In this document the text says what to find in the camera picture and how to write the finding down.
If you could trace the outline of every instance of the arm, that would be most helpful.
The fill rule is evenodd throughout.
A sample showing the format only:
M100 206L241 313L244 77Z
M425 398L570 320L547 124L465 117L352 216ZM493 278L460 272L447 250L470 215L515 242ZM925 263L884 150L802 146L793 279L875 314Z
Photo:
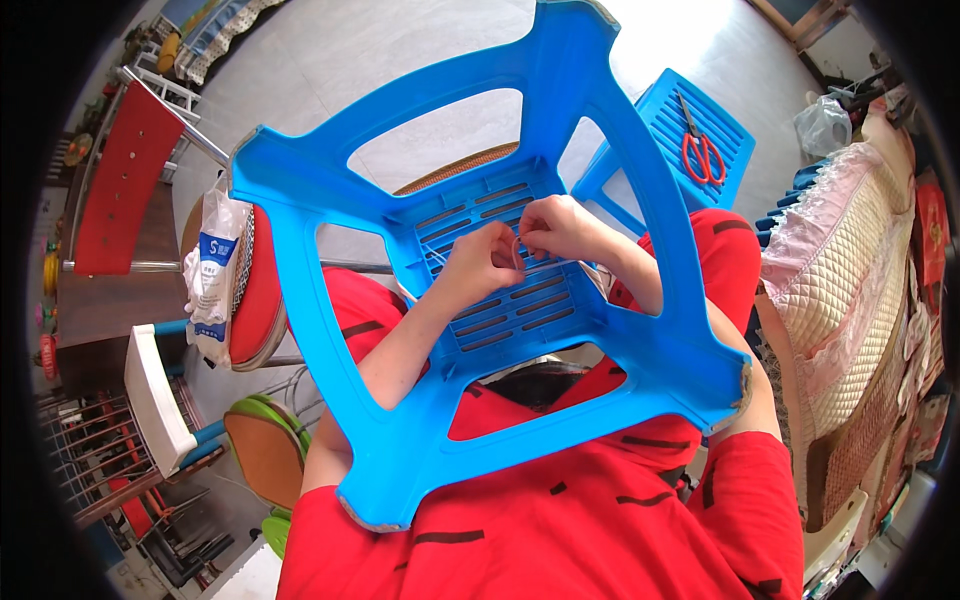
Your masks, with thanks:
M657 259L604 225L569 196L550 196L529 203L520 219L520 240L537 257L549 253L600 263L623 282L644 313L658 315L663 308ZM710 437L710 447L744 431L764 431L780 440L773 389L766 372L736 326L710 300L707 315L717 339L746 353L753 361L750 405L739 419Z
M494 290L523 280L523 273L513 267L514 239L510 228L493 222L454 242L437 280L357 365L377 404L393 410L406 397L417 383L430 350L457 313ZM307 452L300 495L321 486L338 485L352 464L347 437L326 411Z

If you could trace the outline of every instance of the yellow object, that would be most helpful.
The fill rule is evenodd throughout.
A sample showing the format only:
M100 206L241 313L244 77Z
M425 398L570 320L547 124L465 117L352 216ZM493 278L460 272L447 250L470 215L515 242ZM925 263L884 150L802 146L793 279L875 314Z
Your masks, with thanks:
M174 59L177 57L177 48L180 47L180 34L173 32L163 40L160 45L160 56L156 59L156 70L160 73L166 73L174 65Z
M57 294L57 275L60 272L60 258L55 254L47 254L43 259L43 294L55 296Z

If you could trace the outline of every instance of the red scissors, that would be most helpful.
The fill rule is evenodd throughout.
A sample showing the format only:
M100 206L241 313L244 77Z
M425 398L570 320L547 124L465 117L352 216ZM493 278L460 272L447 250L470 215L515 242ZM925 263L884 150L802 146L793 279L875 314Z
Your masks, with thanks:
M686 100L684 100L683 94L678 91L677 97L680 98L680 108L684 110L686 126L689 129L688 132L684 133L684 144L680 149L681 154L684 156L686 172L697 183L720 185L727 178L727 167L723 163L723 157L720 156L720 151L717 150L717 147L709 140L707 134L700 133L700 130L697 129L697 124L693 122L693 117L690 115L690 109L686 107ZM697 164L700 165L700 171L703 175L698 175L697 172L690 167L687 149L693 150L693 155L697 159ZM716 177L713 176L713 170L710 168L710 154L716 156L717 162L719 162L720 174Z

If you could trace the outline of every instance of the person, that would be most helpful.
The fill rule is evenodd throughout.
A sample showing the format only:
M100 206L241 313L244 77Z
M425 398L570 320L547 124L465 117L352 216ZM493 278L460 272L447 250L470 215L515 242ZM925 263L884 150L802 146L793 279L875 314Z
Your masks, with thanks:
M277 598L799 598L803 546L790 456L770 382L743 338L759 246L728 211L700 210L690 221L710 325L753 358L753 399L708 439L704 475L685 504L669 475L690 463L702 436L666 415L442 487L423 499L408 531L373 533L334 494L352 454L327 412L307 454ZM659 314L648 235L634 244L569 196L550 196L525 207L519 238L537 257L606 266L617 277L610 302ZM516 248L513 231L497 222L458 238L409 310L370 279L324 272L348 348L380 406L403 400L455 315L523 280ZM550 411L604 394L625 377L604 358ZM449 436L471 439L539 415L473 384Z

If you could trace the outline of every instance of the scissors handle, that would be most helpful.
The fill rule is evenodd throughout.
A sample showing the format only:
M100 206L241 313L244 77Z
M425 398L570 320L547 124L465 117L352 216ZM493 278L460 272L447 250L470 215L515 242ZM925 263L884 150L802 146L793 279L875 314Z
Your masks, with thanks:
M697 165L700 167L700 171L703 172L703 175L699 175L690 166L688 149L693 150L693 155L696 158ZM727 167L723 162L723 157L720 156L720 151L717 150L717 147L713 145L713 142L709 140L705 133L700 134L699 143L696 137L690 133L685 133L681 154L684 156L684 167L686 168L686 172L690 175L690 178L697 183L713 183L714 185L720 185L727 178ZM711 154L716 157L716 161L720 169L720 173L716 177L713 175L713 170L710 168Z

